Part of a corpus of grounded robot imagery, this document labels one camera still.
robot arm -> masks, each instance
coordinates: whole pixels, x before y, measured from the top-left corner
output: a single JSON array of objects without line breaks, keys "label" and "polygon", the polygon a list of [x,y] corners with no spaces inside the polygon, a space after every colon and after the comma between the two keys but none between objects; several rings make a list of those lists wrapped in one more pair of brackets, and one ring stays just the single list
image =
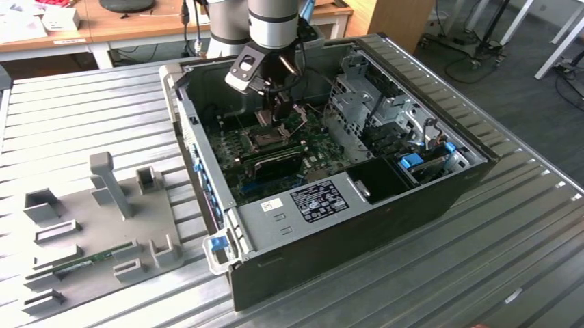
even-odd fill
[{"label": "robot arm", "polygon": [[[312,12],[312,4],[313,0],[308,0],[304,12]],[[307,60],[299,65],[296,53],[300,46],[304,55],[305,35],[312,29],[299,16],[299,0],[210,0],[209,6],[208,57],[240,53],[227,82],[244,94],[263,95],[264,110],[271,112],[276,124],[293,110],[291,89],[301,82],[307,70]]]}]

desk leg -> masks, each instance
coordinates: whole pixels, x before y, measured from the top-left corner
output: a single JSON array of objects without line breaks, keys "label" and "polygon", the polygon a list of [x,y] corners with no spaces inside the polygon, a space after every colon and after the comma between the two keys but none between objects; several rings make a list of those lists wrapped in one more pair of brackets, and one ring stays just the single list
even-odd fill
[{"label": "desk leg", "polygon": [[331,38],[339,39],[345,37],[347,22],[349,20],[349,15],[339,15],[336,19],[336,24],[333,25],[333,30],[331,31]]},{"label": "desk leg", "polygon": [[549,73],[550,68],[558,63],[558,60],[565,53],[565,50],[570,47],[574,39],[581,34],[583,28],[584,28],[584,17],[581,19],[581,22],[578,23],[577,27],[573,29],[573,32],[570,32],[569,37],[566,38],[562,45],[558,47],[557,51],[554,52],[554,55],[550,57],[545,66],[542,66],[541,71],[537,74],[537,79],[542,79],[546,73]]},{"label": "desk leg", "polygon": [[454,25],[455,25],[455,21],[459,18],[460,11],[463,10],[464,4],[466,4],[466,0],[456,0],[454,15],[451,17],[448,17],[448,20],[447,20],[447,25],[446,25],[446,34],[447,35],[451,33],[451,30],[452,30]]},{"label": "desk leg", "polygon": [[581,17],[582,13],[584,10],[584,3],[581,5],[581,7],[578,8],[578,10],[574,12],[571,18],[569,19],[569,22],[566,22],[561,32],[558,32],[557,37],[554,38],[554,40],[551,41],[551,43],[558,44],[558,42],[561,41],[561,39],[565,36],[566,31],[569,31],[570,27],[573,26],[574,22],[578,20],[578,18]]},{"label": "desk leg", "polygon": [[526,16],[529,15],[531,5],[534,5],[534,0],[529,0],[526,2],[526,5],[523,5],[521,13],[518,14],[518,17],[515,18],[506,35],[503,36],[502,45],[504,45],[504,46],[507,45],[507,43],[510,42],[510,39],[514,37],[515,32],[521,28],[523,20],[526,19]]},{"label": "desk leg", "polygon": [[486,11],[488,4],[490,4],[490,0],[482,0],[479,7],[476,7],[474,17],[471,17],[471,21],[468,22],[468,25],[466,26],[466,31],[475,30],[476,24],[479,22],[479,19],[482,18],[483,12]]},{"label": "desk leg", "polygon": [[101,70],[106,68],[113,68],[114,63],[110,58],[110,44],[108,43],[93,43],[89,45],[90,51],[94,54],[96,61]]}]

metal table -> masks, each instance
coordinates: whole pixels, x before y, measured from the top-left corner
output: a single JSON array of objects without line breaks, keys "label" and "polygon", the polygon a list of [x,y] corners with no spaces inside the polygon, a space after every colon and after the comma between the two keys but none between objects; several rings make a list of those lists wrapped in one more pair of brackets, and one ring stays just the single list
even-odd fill
[{"label": "metal table", "polygon": [[[443,218],[243,312],[233,311],[227,278],[209,272],[204,258],[205,225],[166,117],[157,66],[17,82],[2,100],[2,196],[34,185],[55,186],[58,193],[88,188],[88,183],[70,181],[69,172],[84,152],[108,145],[114,160],[125,163],[121,176],[146,163],[165,171],[189,258],[176,271],[34,326],[570,327],[584,323],[582,188],[392,42],[379,36],[365,40],[503,160]],[[11,200],[0,200],[3,327],[30,320],[17,300],[23,292],[17,275],[27,229],[22,217],[10,214]]]}]

circuit board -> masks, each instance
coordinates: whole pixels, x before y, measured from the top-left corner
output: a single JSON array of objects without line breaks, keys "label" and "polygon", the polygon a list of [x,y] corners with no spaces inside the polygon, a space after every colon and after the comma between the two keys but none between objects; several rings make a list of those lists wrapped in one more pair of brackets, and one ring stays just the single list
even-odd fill
[{"label": "circuit board", "polygon": [[[276,126],[263,125],[252,115],[235,117],[236,127],[218,118],[220,129],[208,134],[240,205],[327,178],[351,165],[319,110],[309,109],[307,121],[301,113],[292,112]],[[271,163],[260,174],[259,168]]]}]

warning label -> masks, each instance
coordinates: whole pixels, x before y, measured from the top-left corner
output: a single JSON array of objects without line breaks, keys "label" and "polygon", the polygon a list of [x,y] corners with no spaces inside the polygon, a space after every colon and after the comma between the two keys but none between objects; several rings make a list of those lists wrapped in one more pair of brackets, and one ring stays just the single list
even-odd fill
[{"label": "warning label", "polygon": [[307,222],[319,221],[349,208],[349,204],[331,180],[291,193],[291,195]]}]

